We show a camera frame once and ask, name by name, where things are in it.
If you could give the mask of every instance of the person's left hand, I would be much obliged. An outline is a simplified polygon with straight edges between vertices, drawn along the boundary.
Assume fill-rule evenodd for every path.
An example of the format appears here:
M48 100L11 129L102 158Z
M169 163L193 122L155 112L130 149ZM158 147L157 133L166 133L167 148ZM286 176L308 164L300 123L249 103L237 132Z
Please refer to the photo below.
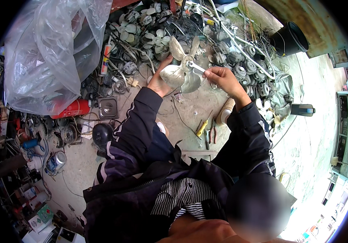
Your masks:
M163 60L147 85L147 88L152 89L162 98L171 90L171 87L167 85L166 82L164 82L163 79L160 77L160 71L164 69L167 65L169 65L172 62L172 60L173 56L171 55L168 56L165 60Z

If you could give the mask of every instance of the person's right hand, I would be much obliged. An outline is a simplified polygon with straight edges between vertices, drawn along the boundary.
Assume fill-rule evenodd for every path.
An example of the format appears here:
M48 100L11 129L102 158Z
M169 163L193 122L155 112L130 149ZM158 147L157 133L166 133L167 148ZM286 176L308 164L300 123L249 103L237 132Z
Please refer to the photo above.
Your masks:
M247 92L245 92L235 75L228 68L213 66L208 68L202 76L208 78L210 82L216 83L217 86L228 93L235 100L237 111L251 103Z
M245 93L235 75L228 68L213 66L204 72L203 77L207 78L210 82L216 83L219 88L224 90L231 97L235 97L243 92Z

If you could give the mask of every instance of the black bucket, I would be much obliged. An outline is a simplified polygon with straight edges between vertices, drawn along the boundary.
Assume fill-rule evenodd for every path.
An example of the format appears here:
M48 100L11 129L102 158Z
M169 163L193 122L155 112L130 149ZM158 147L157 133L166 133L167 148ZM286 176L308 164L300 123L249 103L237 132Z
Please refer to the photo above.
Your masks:
M270 37L270 43L275 47L279 56L290 56L298 52L307 52L308 41L300 28L294 22L286 25Z

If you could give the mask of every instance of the hand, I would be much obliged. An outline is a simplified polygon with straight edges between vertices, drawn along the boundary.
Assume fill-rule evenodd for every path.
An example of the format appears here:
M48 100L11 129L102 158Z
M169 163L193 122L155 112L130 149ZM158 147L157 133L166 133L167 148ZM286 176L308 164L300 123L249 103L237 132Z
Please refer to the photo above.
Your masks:
M203 77L228 93L235 100L237 111L251 103L251 99L228 68L213 66L204 72Z
M165 60L163 60L147 85L148 88L155 91L162 98L171 90L171 87L163 81L159 73L162 69L169 65L172 62L172 60L173 56L171 55L168 56Z

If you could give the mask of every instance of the striped shirt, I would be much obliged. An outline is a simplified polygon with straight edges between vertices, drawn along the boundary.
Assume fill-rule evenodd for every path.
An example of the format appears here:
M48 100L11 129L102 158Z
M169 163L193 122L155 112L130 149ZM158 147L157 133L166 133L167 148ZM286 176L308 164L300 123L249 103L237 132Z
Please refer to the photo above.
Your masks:
M173 180L160 188L151 214L169 216L174 208L179 207L175 218L188 212L199 220L206 219L201 202L207 199L213 199L221 209L217 196L207 183L193 178Z

